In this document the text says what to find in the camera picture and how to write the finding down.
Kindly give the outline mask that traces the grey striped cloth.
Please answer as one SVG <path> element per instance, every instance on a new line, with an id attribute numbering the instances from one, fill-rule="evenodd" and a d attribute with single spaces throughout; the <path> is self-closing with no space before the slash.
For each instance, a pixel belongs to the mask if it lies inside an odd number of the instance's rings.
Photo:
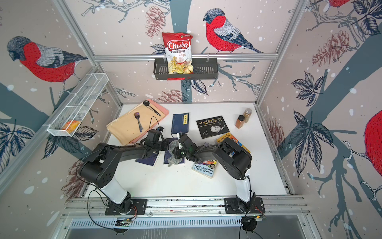
<path id="1" fill-rule="evenodd" d="M 168 151 L 171 155 L 168 159 L 168 166 L 171 167 L 172 165 L 178 165 L 182 161 L 183 157 L 181 155 L 179 141 L 177 139 L 173 140 L 169 144 Z"/>

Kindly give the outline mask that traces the dark blue book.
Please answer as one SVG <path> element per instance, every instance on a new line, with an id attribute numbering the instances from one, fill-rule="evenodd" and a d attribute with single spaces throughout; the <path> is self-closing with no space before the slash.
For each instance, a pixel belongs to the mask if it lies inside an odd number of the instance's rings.
<path id="1" fill-rule="evenodd" d="M 168 139 L 168 150 L 165 151 L 165 156 L 164 156 L 164 164 L 167 164 L 169 167 L 171 165 L 178 165 L 178 164 L 184 164 L 185 163 L 185 158 L 176 158 L 175 154 L 173 151 L 175 149 L 179 149 L 179 144 L 178 144 L 179 139 L 178 138 L 169 138 Z"/>
<path id="2" fill-rule="evenodd" d="M 148 166 L 154 166 L 157 161 L 158 155 L 159 155 L 158 153 L 154 153 L 145 158 L 138 158 L 135 160 L 135 162 L 148 165 Z"/>

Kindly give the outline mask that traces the colourful treehouse book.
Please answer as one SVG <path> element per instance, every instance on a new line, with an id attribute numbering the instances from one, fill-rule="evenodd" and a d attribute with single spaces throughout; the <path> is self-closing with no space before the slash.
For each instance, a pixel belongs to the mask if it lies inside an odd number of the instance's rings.
<path id="1" fill-rule="evenodd" d="M 216 166 L 217 160 L 204 161 L 202 163 L 195 163 L 192 170 L 208 178 L 213 178 Z"/>

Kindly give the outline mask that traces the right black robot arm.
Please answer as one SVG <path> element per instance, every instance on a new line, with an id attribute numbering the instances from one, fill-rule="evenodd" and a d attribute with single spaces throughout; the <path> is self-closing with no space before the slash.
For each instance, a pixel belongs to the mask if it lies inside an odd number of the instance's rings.
<path id="1" fill-rule="evenodd" d="M 175 157 L 184 157 L 188 161 L 211 171 L 211 165 L 219 163 L 223 169 L 235 179 L 237 205 L 242 211 L 248 210 L 256 194 L 252 191 L 250 177 L 247 174 L 251 168 L 251 154 L 234 140 L 225 138 L 218 144 L 197 146 L 186 133 L 181 133 Z"/>

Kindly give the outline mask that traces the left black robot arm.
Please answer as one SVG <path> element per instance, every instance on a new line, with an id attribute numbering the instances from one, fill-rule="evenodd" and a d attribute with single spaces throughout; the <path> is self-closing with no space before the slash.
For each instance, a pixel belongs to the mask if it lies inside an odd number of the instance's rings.
<path id="1" fill-rule="evenodd" d="M 116 146 L 100 143 L 85 160 L 79 175 L 95 185 L 112 203 L 121 205 L 129 193 L 114 177 L 121 161 L 148 158 L 164 150 L 166 141 L 160 126 L 147 132 L 147 137 L 134 145 Z"/>

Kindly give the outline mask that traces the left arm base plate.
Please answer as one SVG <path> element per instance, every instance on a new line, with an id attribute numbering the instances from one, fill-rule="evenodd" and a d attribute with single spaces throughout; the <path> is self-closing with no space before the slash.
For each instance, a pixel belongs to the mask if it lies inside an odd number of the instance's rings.
<path id="1" fill-rule="evenodd" d="M 109 199 L 106 201 L 106 216 L 140 216 L 144 215 L 147 207 L 147 199 L 127 199 L 121 204 L 115 204 Z"/>

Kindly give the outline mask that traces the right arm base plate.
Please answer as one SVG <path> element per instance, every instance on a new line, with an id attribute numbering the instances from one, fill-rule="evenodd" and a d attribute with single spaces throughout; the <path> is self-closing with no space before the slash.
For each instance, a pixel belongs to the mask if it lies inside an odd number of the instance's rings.
<path id="1" fill-rule="evenodd" d="M 266 212 L 262 198 L 252 198 L 245 203 L 239 198 L 224 198 L 224 208 L 226 214 L 264 214 Z"/>

